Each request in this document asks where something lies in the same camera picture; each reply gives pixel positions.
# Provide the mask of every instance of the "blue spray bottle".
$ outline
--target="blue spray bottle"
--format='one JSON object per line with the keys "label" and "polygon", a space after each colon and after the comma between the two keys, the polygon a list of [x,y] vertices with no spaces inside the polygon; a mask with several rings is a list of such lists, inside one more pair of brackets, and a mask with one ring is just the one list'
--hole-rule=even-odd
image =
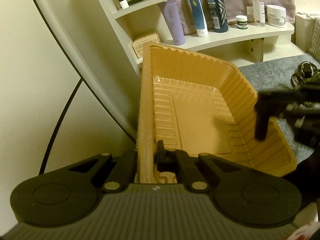
{"label": "blue spray bottle", "polygon": [[228,27],[226,7],[223,0],[207,0],[214,31],[216,33],[226,32]]}

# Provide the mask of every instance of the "white jar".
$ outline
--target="white jar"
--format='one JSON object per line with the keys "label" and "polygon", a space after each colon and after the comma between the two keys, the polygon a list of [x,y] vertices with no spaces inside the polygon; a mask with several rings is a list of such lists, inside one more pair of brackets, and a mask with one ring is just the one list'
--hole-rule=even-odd
{"label": "white jar", "polygon": [[272,26],[285,27],[285,8],[278,5],[267,5],[267,20]]}
{"label": "white jar", "polygon": [[238,29],[245,30],[248,28],[248,18],[245,15],[237,15],[236,20]]}

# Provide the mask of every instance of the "metal rivet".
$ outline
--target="metal rivet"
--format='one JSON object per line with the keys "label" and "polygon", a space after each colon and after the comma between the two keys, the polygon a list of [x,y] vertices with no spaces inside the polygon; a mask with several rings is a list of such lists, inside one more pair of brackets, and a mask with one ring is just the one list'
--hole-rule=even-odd
{"label": "metal rivet", "polygon": [[120,184],[115,181],[109,181],[106,184],[104,184],[104,187],[105,187],[105,189],[108,189],[108,190],[116,190],[116,189],[120,188]]}
{"label": "metal rivet", "polygon": [[194,182],[192,183],[191,185],[194,189],[197,189],[197,190],[203,190],[203,189],[206,189],[208,184],[206,184],[205,182],[203,181],[197,181],[197,182]]}

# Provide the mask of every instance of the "blue tube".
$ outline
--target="blue tube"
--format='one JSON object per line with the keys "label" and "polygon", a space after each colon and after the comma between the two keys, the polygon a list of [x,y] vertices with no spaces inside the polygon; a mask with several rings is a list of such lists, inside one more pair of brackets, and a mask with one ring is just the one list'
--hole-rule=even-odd
{"label": "blue tube", "polygon": [[195,26],[197,29],[197,34],[199,37],[205,37],[208,35],[207,23],[204,18],[204,13],[201,7],[200,0],[189,0],[193,21],[195,22]]}

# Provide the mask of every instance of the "round black pad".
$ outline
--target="round black pad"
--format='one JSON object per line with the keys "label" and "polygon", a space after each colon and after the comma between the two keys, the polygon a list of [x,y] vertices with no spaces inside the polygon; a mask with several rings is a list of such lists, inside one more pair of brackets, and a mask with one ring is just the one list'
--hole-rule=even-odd
{"label": "round black pad", "polygon": [[22,182],[13,190],[10,204],[19,222],[52,227],[85,217],[97,200],[85,173],[65,170]]}
{"label": "round black pad", "polygon": [[300,209],[299,190],[285,179],[254,170],[224,173],[215,202],[232,220],[254,227],[291,221]]}

